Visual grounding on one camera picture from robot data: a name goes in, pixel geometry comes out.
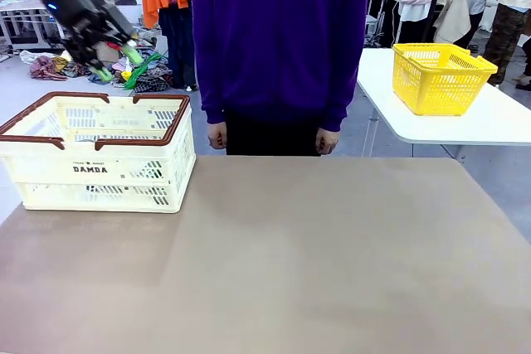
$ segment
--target brown basket rim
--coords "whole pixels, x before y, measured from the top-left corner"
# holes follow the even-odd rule
[[[6,135],[6,132],[15,126],[18,122],[26,118],[31,112],[35,109],[43,106],[45,103],[50,101],[55,97],[88,97],[101,99],[105,103],[109,104],[109,95],[106,93],[81,93],[81,92],[68,92],[68,91],[52,91],[47,95],[42,96],[40,99],[35,101],[33,104],[26,107],[23,111],[19,112],[11,119],[9,119],[5,124],[0,126],[0,142],[9,142],[9,143],[49,143],[58,147],[60,150],[65,149],[63,144],[65,139],[62,137],[35,137],[35,136],[11,136]],[[190,105],[190,97],[187,95],[134,95],[133,104],[137,104],[142,99],[180,99],[182,101],[181,106],[175,118],[173,119],[172,124],[166,130],[166,134],[160,140],[146,140],[146,139],[99,139],[94,143],[94,148],[96,151],[100,151],[105,145],[131,145],[131,146],[141,146],[141,147],[164,147],[168,145],[173,138],[173,135],[177,132],[177,127],[183,119],[184,113],[186,112],[188,106]]]

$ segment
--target black pants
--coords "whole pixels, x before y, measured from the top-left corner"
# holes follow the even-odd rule
[[[404,21],[400,28],[400,37],[398,38],[397,43],[433,43],[433,38],[436,32],[434,27],[430,28],[426,41],[422,40],[427,23],[428,18],[420,21]]]
[[[464,35],[459,41],[454,43],[455,45],[462,47],[463,49],[468,48],[468,45],[472,41],[475,33],[480,27],[481,18],[483,18],[483,12],[479,14],[470,15],[470,30]]]
[[[227,155],[318,157],[318,119],[294,124],[264,124],[231,111],[227,122]]]
[[[504,4],[498,5],[492,25],[492,34],[483,57],[498,66],[498,72],[489,79],[491,85],[504,83],[505,71],[524,31],[529,12],[519,12]]]
[[[195,51],[192,35],[192,4],[179,8],[170,4],[158,12],[158,24],[168,38],[168,67],[173,71],[173,87],[182,89],[196,82]]]
[[[522,46],[525,56],[527,57],[527,64],[525,65],[525,72],[527,76],[531,76],[531,39],[528,39]]]

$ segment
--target green object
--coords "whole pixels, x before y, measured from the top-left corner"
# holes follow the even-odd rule
[[[146,73],[148,70],[148,65],[156,60],[163,58],[159,53],[153,53],[146,61],[142,63],[136,70],[133,71],[129,80],[125,83],[126,90],[132,90],[136,86],[136,81],[140,76]]]
[[[124,54],[131,60],[131,62],[134,65],[140,65],[144,61],[140,53],[137,52],[137,50],[134,47],[131,47],[129,45],[125,45],[122,47],[122,51]]]
[[[105,83],[111,82],[113,79],[112,74],[107,68],[104,68],[103,70],[97,70],[96,68],[91,67],[90,71],[93,74],[97,74],[100,77],[102,82],[105,82]]]

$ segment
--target blue jacket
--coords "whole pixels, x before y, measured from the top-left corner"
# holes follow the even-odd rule
[[[367,0],[193,0],[197,77],[210,124],[320,119],[339,131],[353,99]]]

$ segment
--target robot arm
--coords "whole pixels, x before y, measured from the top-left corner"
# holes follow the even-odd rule
[[[66,29],[63,45],[72,59],[87,65],[103,81],[112,75],[98,60],[95,45],[112,42],[135,64],[142,57],[134,48],[134,28],[114,4],[114,0],[41,0],[50,14]]]

